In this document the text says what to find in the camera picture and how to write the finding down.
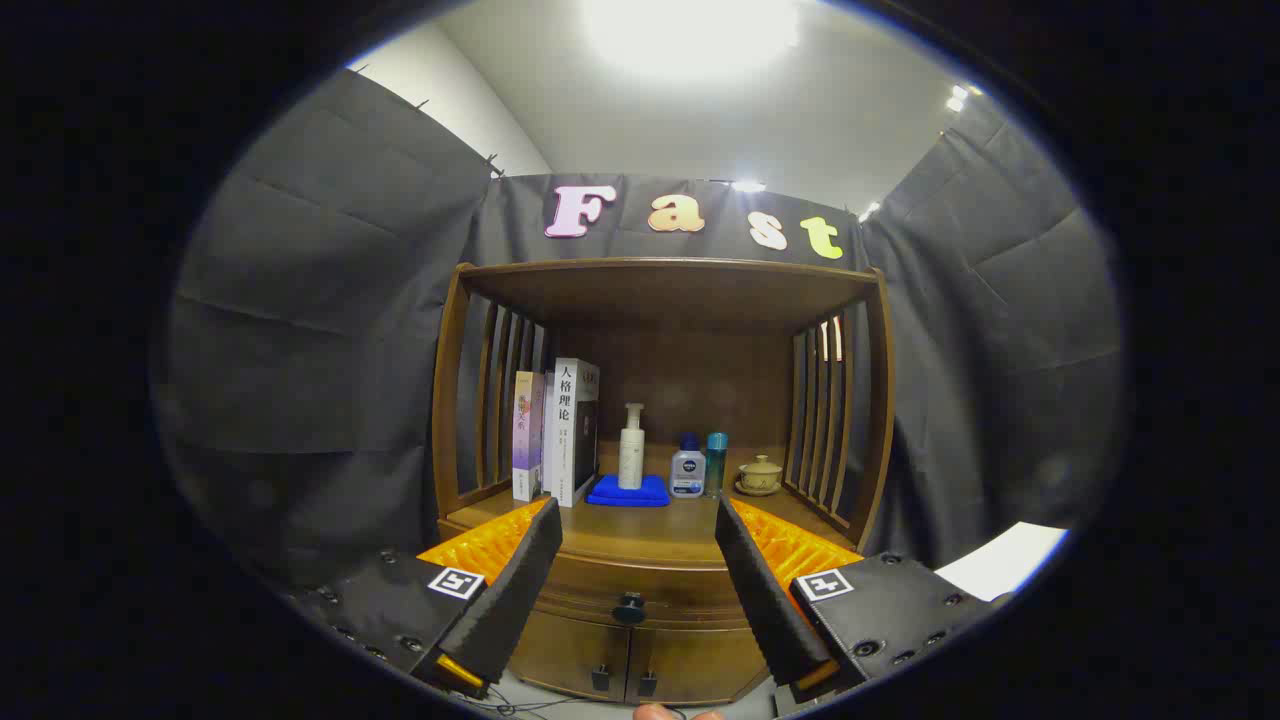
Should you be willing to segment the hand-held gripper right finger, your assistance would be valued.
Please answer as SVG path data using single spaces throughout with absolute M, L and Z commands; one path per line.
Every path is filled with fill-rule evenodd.
M 914 559 L 861 556 L 735 498 L 719 502 L 716 541 L 790 708 L 915 666 L 1001 605 Z

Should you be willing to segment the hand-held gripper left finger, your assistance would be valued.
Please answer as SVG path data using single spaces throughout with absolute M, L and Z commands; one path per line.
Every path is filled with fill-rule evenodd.
M 563 539 L 544 496 L 413 555 L 380 550 L 291 589 L 317 626 L 421 683 L 481 700 L 520 642 Z

